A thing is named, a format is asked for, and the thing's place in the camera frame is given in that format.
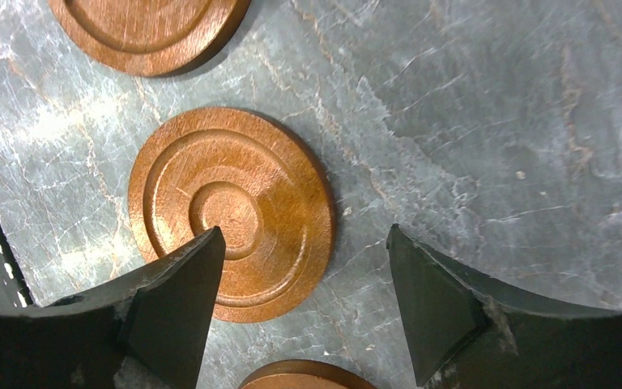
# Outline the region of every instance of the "copper-colored disc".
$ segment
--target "copper-colored disc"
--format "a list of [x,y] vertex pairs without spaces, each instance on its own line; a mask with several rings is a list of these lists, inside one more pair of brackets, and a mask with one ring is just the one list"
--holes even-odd
[[240,389],[375,389],[356,374],[318,361],[290,360],[254,371]]
[[128,206],[147,262],[223,230],[213,315],[230,322],[299,305],[332,251],[334,203],[320,164],[294,134],[239,109],[195,109],[163,124],[134,162]]
[[249,0],[49,0],[63,30],[95,60],[132,75],[164,75],[232,37]]

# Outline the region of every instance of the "disc center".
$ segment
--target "disc center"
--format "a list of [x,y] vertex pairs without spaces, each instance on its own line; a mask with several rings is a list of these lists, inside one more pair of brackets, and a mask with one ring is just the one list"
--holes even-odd
[[263,232],[261,210],[256,200],[230,182],[211,182],[197,190],[190,204],[190,226],[194,235],[219,226],[225,238],[225,259],[237,260],[252,254]]

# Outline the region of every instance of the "gray marble surface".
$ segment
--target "gray marble surface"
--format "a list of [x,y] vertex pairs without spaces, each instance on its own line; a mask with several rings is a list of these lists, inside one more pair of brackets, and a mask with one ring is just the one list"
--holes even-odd
[[0,1],[0,219],[37,303],[143,263],[134,158],[204,105],[293,129],[342,217],[311,298],[212,323],[200,388],[291,357],[414,387],[393,222],[524,289],[622,309],[622,1],[253,0],[222,53],[167,79],[92,61],[43,0]]

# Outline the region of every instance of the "round coaster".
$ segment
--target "round coaster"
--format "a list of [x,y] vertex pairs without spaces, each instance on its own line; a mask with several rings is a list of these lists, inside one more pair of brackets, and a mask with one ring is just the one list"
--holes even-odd
[[214,317],[254,323],[299,305],[334,243],[330,186],[291,132],[239,109],[204,108],[163,124],[130,175],[134,238],[147,262],[218,225],[226,253]]
[[240,389],[375,389],[356,374],[318,361],[274,362],[254,371]]
[[131,75],[164,75],[209,58],[235,33],[249,0],[49,0],[72,41]]

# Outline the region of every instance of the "raised rim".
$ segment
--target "raised rim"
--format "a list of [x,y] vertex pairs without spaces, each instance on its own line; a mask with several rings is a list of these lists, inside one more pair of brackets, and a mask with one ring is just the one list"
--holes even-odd
[[70,39],[98,62],[141,76],[166,75],[202,55],[210,57],[211,49],[220,49],[232,37],[250,4],[250,0],[211,0],[196,26],[177,42],[149,53],[127,53],[98,41],[70,13],[66,1],[49,0],[49,7]]
[[[190,124],[185,126],[182,124],[185,121],[190,121],[191,123],[201,120],[203,122],[197,125]],[[318,226],[319,238],[317,239],[318,244],[313,247],[313,263],[310,260],[306,261],[305,266],[300,271],[297,282],[290,285],[279,296],[260,305],[237,307],[216,303],[214,308],[213,315],[220,320],[235,323],[262,322],[287,313],[311,294],[323,277],[334,249],[336,216],[330,183],[327,181],[325,170],[316,156],[294,133],[256,113],[224,107],[193,109],[169,119],[149,137],[140,149],[134,162],[132,172],[130,173],[127,200],[130,226],[144,260],[151,262],[158,259],[156,250],[151,244],[151,239],[147,232],[143,210],[144,193],[151,167],[154,165],[156,158],[170,144],[196,131],[212,130],[214,121],[218,122],[219,128],[232,130],[243,135],[247,135],[247,131],[250,128],[265,126],[266,130],[273,132],[271,138],[275,141],[272,144],[266,144],[265,139],[258,139],[258,141],[268,147],[273,153],[275,153],[272,150],[273,147],[275,149],[283,148],[287,152],[296,153],[295,157],[303,158],[313,168],[323,189],[323,206],[321,207],[323,214],[316,216],[321,217],[324,222],[323,225]]]
[[351,371],[329,363],[303,359],[277,361],[265,365],[247,376],[239,388],[243,389],[251,383],[280,375],[308,375],[341,385],[347,389],[376,389],[371,383]]

